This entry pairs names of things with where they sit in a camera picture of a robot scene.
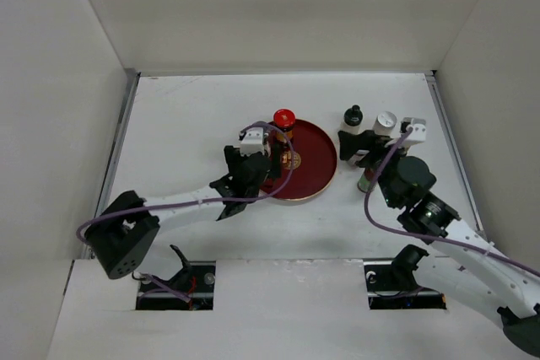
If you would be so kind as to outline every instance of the red cap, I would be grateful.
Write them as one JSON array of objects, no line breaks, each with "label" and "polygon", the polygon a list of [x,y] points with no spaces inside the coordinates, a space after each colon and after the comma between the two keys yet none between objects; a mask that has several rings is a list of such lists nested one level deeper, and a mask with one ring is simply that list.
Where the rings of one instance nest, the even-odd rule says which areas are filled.
[{"label": "red cap", "polygon": [[291,110],[280,109],[273,113],[273,122],[281,129],[287,129],[294,125],[296,117]]}]

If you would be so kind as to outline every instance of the cable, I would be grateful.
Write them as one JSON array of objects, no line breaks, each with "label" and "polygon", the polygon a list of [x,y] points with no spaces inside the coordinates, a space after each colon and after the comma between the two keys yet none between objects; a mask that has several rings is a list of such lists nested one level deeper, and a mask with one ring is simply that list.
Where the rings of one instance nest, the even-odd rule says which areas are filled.
[{"label": "cable", "polygon": [[154,289],[152,289],[152,290],[148,290],[148,291],[142,293],[141,295],[139,295],[139,296],[137,297],[137,304],[140,304],[140,303],[141,303],[141,300],[142,300],[143,298],[145,298],[147,295],[150,295],[150,294],[152,294],[152,293],[167,293],[167,292],[166,292],[163,288],[154,288]]},{"label": "cable", "polygon": [[415,233],[412,233],[412,232],[401,231],[399,229],[394,229],[394,228],[390,228],[390,227],[387,227],[385,225],[382,225],[381,223],[376,222],[376,220],[374,220],[373,217],[371,217],[370,209],[369,209],[369,201],[370,201],[371,192],[374,190],[374,188],[375,188],[375,186],[377,184],[377,181],[378,181],[379,177],[381,176],[382,171],[384,170],[384,168],[390,162],[390,159],[392,158],[392,155],[399,149],[399,147],[403,144],[405,139],[407,139],[407,137],[411,134],[412,131],[413,131],[413,129],[409,128],[407,130],[407,132],[403,133],[402,136],[397,140],[397,142],[394,143],[391,146],[390,151],[388,151],[388,153],[386,154],[386,156],[382,160],[381,165],[379,165],[379,167],[377,168],[377,171],[375,172],[375,176],[373,177],[373,180],[370,183],[370,188],[368,189],[367,193],[365,194],[365,198],[364,198],[364,212],[365,212],[365,216],[368,218],[368,221],[370,221],[370,223],[372,223],[378,229],[382,229],[383,231],[387,231],[387,232],[390,232],[392,234],[408,236],[410,238],[416,238],[416,239],[421,239],[421,240],[431,240],[431,241],[434,241],[434,242],[441,242],[443,244],[453,244],[455,246],[460,246],[462,248],[466,248],[466,249],[478,252],[481,255],[487,255],[489,257],[492,257],[492,258],[496,259],[497,261],[502,261],[503,263],[506,263],[508,265],[518,267],[518,268],[520,268],[520,269],[522,269],[524,271],[527,271],[527,272],[531,273],[532,275],[534,275],[536,277],[540,277],[540,271],[536,271],[533,268],[531,268],[530,266],[523,265],[519,261],[513,261],[512,259],[509,259],[508,257],[502,256],[502,255],[497,255],[497,254],[492,253],[492,252],[488,252],[487,250],[479,248],[479,247],[477,247],[477,246],[475,246],[473,244],[466,244],[466,243],[460,242],[458,240],[439,238],[439,237],[431,236],[431,235],[415,234]]},{"label": "cable", "polygon": [[195,277],[192,278],[192,287],[187,292],[187,295],[191,297],[189,300],[189,310],[191,311],[193,308],[193,294],[195,293],[195,288],[197,287],[197,279]]},{"label": "cable", "polygon": [[[371,275],[368,277],[366,281],[370,283],[371,280],[373,279],[374,277],[373,275]],[[400,291],[399,293],[393,294],[393,295],[382,295],[382,294],[379,294],[377,291],[370,292],[369,290],[368,290],[368,293],[373,293],[377,297],[381,297],[381,298],[403,298],[403,297],[416,297],[422,290],[424,290],[424,287],[417,287],[413,291]]]},{"label": "cable", "polygon": [[[241,132],[246,132],[249,129],[252,129],[254,127],[259,127],[259,126],[274,130],[274,131],[278,132],[279,134],[281,134],[283,136],[283,138],[285,139],[285,141],[287,141],[287,146],[290,149],[291,156],[294,156],[293,144],[291,143],[289,137],[287,137],[287,135],[283,131],[281,131],[279,128],[277,128],[276,126],[268,124],[268,123],[266,123],[264,121],[258,121],[258,122],[255,122],[255,123],[251,124],[250,126],[247,126]],[[99,217],[92,218],[92,219],[86,221],[85,223],[83,223],[81,226],[79,226],[77,228],[76,235],[77,235],[77,238],[81,242],[86,244],[87,241],[86,241],[86,238],[83,236],[83,231],[87,227],[89,227],[90,225],[92,225],[94,223],[101,223],[103,221],[107,221],[107,220],[113,219],[113,218],[123,217],[125,215],[135,214],[137,212],[164,211],[164,210],[171,210],[171,209],[174,209],[174,208],[184,208],[184,207],[196,206],[198,204],[207,204],[207,203],[210,203],[210,202],[221,202],[221,201],[222,202],[255,202],[255,201],[265,200],[265,199],[267,199],[269,197],[275,196],[281,190],[284,189],[284,187],[290,181],[290,178],[291,178],[291,176],[293,174],[293,170],[294,170],[294,167],[293,167],[293,165],[291,165],[290,170],[287,173],[287,177],[285,177],[285,181],[281,184],[281,186],[278,187],[276,190],[272,191],[271,193],[268,193],[268,194],[266,194],[264,196],[258,196],[258,197],[252,197],[252,198],[215,197],[215,198],[206,198],[206,199],[201,200],[201,201],[193,200],[193,201],[177,202],[177,203],[173,203],[173,204],[159,204],[159,205],[156,205],[156,206],[146,206],[146,207],[142,206],[142,207],[137,207],[137,208],[130,208],[128,210],[121,210],[121,211],[111,212],[110,214],[101,215]]]},{"label": "cable", "polygon": [[394,298],[416,297],[422,290],[424,290],[423,287],[418,287],[414,289],[413,291],[400,291],[399,293],[393,294],[393,295],[381,295],[375,291],[373,292],[373,294],[381,298],[394,299]]},{"label": "cable", "polygon": [[141,276],[145,277],[146,279],[150,280],[152,283],[154,283],[156,286],[161,287],[161,290],[165,290],[167,293],[171,293],[178,299],[181,299],[185,303],[189,303],[192,299],[187,294],[184,294],[180,291],[176,291],[175,289],[167,286],[165,283],[161,282],[157,277],[152,276],[151,274],[145,273],[141,274]]}]

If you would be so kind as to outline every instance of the small bottle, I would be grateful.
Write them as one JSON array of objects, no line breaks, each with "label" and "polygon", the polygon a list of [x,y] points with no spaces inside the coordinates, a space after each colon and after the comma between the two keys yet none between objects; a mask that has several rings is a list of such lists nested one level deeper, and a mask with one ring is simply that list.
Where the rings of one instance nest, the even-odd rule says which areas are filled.
[{"label": "small bottle", "polygon": [[[273,114],[273,122],[277,128],[285,133],[289,140],[293,141],[293,128],[296,117],[291,110],[280,109]],[[287,144],[284,136],[279,132],[276,134],[276,140],[282,144]]]},{"label": "small bottle", "polygon": [[394,129],[394,126],[396,126],[396,123],[397,117],[395,114],[391,113],[390,111],[383,111],[377,116],[372,130],[377,135],[385,135],[389,137]]},{"label": "small bottle", "polygon": [[360,180],[358,180],[358,183],[356,184],[358,190],[362,191],[363,193],[367,193],[374,177],[375,171],[372,168],[365,168],[362,177],[360,177]]},{"label": "small bottle", "polygon": [[362,111],[359,105],[353,105],[343,114],[341,129],[353,135],[360,134],[360,124],[362,123]]},{"label": "small bottle", "polygon": [[[373,123],[372,130],[375,134],[389,137],[396,126],[397,117],[390,111],[381,112]],[[362,177],[358,180],[358,190],[367,193],[370,189],[371,181],[375,177],[376,168],[365,168]]]}]

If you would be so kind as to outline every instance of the white enclosure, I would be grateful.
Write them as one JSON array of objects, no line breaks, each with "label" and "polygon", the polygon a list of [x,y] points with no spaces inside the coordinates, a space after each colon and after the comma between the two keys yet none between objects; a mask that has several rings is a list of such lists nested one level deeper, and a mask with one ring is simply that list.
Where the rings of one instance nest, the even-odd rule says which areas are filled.
[{"label": "white enclosure", "polygon": [[130,83],[125,69],[436,70],[488,237],[539,267],[537,5],[0,0],[0,357],[46,356],[70,260],[81,254],[74,229],[95,214]]}]

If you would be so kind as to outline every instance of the red tray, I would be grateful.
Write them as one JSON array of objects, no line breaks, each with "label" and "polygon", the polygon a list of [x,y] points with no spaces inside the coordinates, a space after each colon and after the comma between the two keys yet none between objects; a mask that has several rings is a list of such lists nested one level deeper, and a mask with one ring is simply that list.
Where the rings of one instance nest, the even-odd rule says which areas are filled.
[{"label": "red tray", "polygon": [[[294,160],[290,182],[274,198],[280,200],[305,200],[316,196],[328,187],[338,166],[338,154],[332,139],[318,126],[308,121],[296,120],[293,130]],[[270,193],[277,189],[287,177],[291,165],[291,154],[281,156],[281,177],[267,180],[261,190]]]}]

